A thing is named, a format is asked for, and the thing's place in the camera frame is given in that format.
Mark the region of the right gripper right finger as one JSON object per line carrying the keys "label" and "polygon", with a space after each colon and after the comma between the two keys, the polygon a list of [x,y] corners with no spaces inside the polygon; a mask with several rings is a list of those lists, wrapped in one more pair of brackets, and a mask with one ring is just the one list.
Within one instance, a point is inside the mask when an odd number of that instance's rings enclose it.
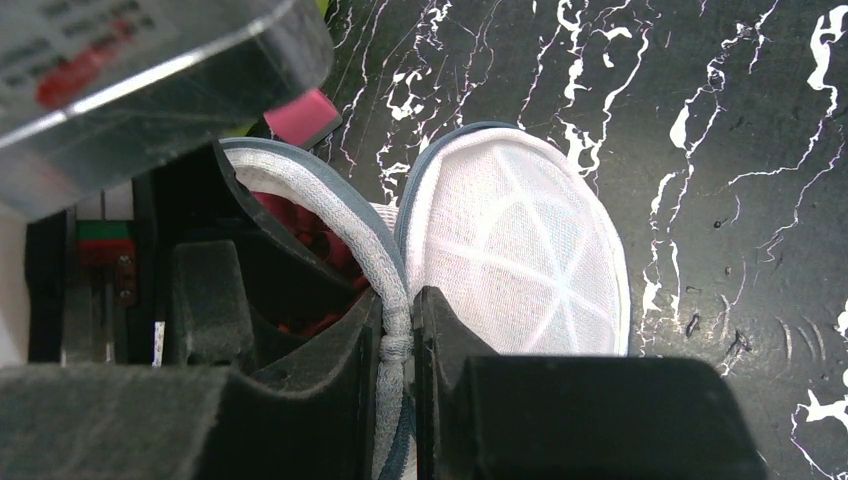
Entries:
{"label": "right gripper right finger", "polygon": [[728,385],[685,358],[504,356],[413,306],[422,479],[762,479]]}

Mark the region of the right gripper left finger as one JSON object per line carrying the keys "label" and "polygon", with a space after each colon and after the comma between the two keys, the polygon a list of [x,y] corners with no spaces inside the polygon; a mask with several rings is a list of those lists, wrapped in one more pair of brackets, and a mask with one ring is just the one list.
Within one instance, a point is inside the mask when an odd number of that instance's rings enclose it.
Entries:
{"label": "right gripper left finger", "polygon": [[252,375],[233,367],[1,372],[5,479],[367,479],[382,302]]}

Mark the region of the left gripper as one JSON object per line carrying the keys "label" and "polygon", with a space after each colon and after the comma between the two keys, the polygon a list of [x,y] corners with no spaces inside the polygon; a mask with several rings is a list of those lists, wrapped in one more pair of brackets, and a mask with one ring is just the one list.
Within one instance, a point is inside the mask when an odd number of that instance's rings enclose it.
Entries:
{"label": "left gripper", "polygon": [[219,141],[26,228],[30,363],[259,368],[313,338],[277,322],[353,287],[254,197]]}

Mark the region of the dark red bra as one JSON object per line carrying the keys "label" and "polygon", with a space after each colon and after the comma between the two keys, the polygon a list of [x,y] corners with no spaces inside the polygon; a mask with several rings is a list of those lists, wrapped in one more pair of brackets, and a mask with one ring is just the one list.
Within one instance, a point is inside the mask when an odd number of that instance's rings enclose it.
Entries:
{"label": "dark red bra", "polygon": [[340,274],[356,291],[354,299],[343,308],[325,310],[319,316],[294,317],[277,322],[281,332],[305,338],[314,337],[339,321],[369,289],[370,283],[351,249],[318,215],[281,196],[256,191],[253,195],[290,234],[331,270]]}

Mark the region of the white mesh laundry bag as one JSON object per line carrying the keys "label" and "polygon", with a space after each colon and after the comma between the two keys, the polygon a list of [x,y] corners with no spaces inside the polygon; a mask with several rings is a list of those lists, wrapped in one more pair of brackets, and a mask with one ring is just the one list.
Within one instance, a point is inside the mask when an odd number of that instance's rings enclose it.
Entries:
{"label": "white mesh laundry bag", "polygon": [[419,154],[395,209],[302,149],[221,146],[248,190],[315,214],[382,300],[374,478],[407,479],[416,463],[412,304],[426,286],[500,354],[627,353],[622,241],[579,163],[549,143],[498,122],[462,127]]}

